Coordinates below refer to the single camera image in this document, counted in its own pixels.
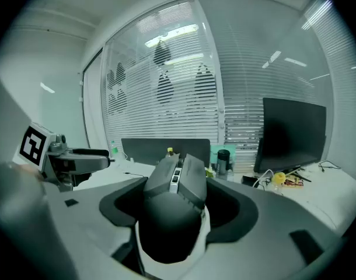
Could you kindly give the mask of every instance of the wire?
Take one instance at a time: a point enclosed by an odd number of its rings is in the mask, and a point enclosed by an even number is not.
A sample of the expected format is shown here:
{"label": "wire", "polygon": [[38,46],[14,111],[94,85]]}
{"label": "wire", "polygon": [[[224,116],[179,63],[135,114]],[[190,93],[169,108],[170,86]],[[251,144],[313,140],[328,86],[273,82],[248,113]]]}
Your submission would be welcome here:
{"label": "wire", "polygon": [[293,171],[291,171],[291,172],[286,173],[286,176],[289,176],[289,175],[292,174],[293,172],[296,172],[297,170],[300,170],[300,169],[301,169],[301,168],[298,167],[297,169],[295,169],[295,170],[293,170]]}
{"label": "wire", "polygon": [[262,178],[265,176],[265,174],[266,174],[266,173],[268,173],[269,171],[270,171],[270,172],[271,172],[271,174],[274,176],[274,172],[273,172],[273,171],[271,171],[270,169],[267,169],[267,170],[265,171],[265,173],[264,173],[264,174],[262,174],[262,175],[261,175],[261,177],[259,177],[259,178],[258,178],[258,179],[254,182],[254,184],[253,184],[253,186],[252,186],[252,187],[254,188],[254,186],[255,186],[255,185],[256,185],[256,184],[260,181],[260,179],[262,179]]}
{"label": "wire", "polygon": [[[330,164],[334,165],[333,166],[322,166],[322,163],[329,162]],[[322,172],[324,172],[324,168],[330,168],[330,169],[341,169],[338,165],[335,165],[334,163],[330,162],[329,160],[322,161],[318,164],[318,167],[322,169]]]}
{"label": "wire", "polygon": [[135,173],[130,173],[130,172],[124,172],[124,174],[131,174],[131,175],[137,175],[137,176],[145,177],[144,175],[141,175],[141,174],[135,174]]}
{"label": "wire", "polygon": [[124,155],[125,155],[125,160],[127,160],[127,158],[128,158],[128,156],[127,156],[127,154],[126,153],[124,153],[124,151],[123,150],[120,150],[120,152],[122,152]]}
{"label": "wire", "polygon": [[262,186],[263,187],[263,189],[264,189],[264,191],[265,191],[265,187],[264,187],[264,185],[263,184],[261,184],[260,182],[259,182],[259,186]]}

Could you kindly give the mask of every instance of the white cable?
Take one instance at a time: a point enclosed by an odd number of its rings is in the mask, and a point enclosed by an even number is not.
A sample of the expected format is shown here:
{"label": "white cable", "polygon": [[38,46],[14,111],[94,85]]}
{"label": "white cable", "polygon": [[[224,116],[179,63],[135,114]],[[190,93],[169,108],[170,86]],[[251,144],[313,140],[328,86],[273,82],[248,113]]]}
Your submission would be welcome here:
{"label": "white cable", "polygon": [[127,160],[127,158],[128,158],[128,157],[127,157],[127,154],[126,154],[126,153],[124,153],[124,151],[123,151],[123,150],[120,150],[120,152],[122,152],[122,153],[125,155],[125,157],[126,157],[126,158],[125,158],[125,160]]}
{"label": "white cable", "polygon": [[266,173],[268,173],[268,172],[271,172],[271,174],[274,176],[274,172],[273,171],[271,171],[270,169],[267,169],[266,171],[265,171],[265,173],[264,174],[262,174],[260,177],[259,177],[259,179],[257,179],[255,182],[254,182],[254,184],[253,184],[253,186],[252,186],[252,188],[254,188],[254,186],[260,181],[260,179],[262,179],[264,176],[265,176],[265,174]]}

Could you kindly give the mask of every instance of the window blinds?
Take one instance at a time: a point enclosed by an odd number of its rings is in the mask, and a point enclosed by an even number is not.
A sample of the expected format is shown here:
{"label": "window blinds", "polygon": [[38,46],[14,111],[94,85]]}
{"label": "window blinds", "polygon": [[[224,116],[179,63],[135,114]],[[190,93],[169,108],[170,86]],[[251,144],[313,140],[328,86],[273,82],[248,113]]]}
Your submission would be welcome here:
{"label": "window blinds", "polygon": [[106,138],[208,138],[218,142],[212,55],[193,0],[165,5],[106,44]]}
{"label": "window blinds", "polygon": [[[263,98],[298,100],[327,107],[332,121],[328,66],[306,19],[270,0],[199,0],[221,65],[225,143],[236,145],[235,172],[253,170],[263,135]],[[331,134],[327,124],[326,134]]]}
{"label": "window blinds", "polygon": [[330,0],[316,0],[306,16],[330,64],[335,123],[328,160],[356,179],[356,42]]}

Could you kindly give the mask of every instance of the monitor screen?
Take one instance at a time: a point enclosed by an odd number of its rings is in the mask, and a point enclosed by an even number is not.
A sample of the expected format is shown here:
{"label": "monitor screen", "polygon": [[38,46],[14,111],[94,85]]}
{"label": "monitor screen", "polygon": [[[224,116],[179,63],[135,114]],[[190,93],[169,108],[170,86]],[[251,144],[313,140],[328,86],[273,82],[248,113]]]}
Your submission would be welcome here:
{"label": "monitor screen", "polygon": [[264,98],[264,136],[255,172],[282,171],[320,161],[326,140],[326,108]]}

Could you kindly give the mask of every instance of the black cable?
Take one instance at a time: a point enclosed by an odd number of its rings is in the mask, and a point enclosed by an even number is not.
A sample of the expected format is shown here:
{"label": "black cable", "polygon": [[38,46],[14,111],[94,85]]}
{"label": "black cable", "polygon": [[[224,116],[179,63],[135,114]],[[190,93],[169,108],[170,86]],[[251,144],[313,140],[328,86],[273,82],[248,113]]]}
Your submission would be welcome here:
{"label": "black cable", "polygon": [[264,187],[264,185],[260,184],[260,182],[259,182],[259,186],[262,186],[262,187],[263,187],[263,189],[264,189],[264,191],[265,191],[265,187]]}
{"label": "black cable", "polygon": [[[334,165],[333,166],[322,166],[322,163],[329,162],[330,164]],[[329,160],[322,161],[318,164],[318,167],[322,169],[322,172],[324,172],[324,168],[330,168],[330,169],[341,169],[338,165],[335,165],[334,163],[330,162]]]}
{"label": "black cable", "polygon": [[137,175],[137,176],[145,177],[144,175],[141,175],[141,174],[135,174],[135,173],[130,173],[130,172],[124,172],[124,174],[131,174],[131,175]]}

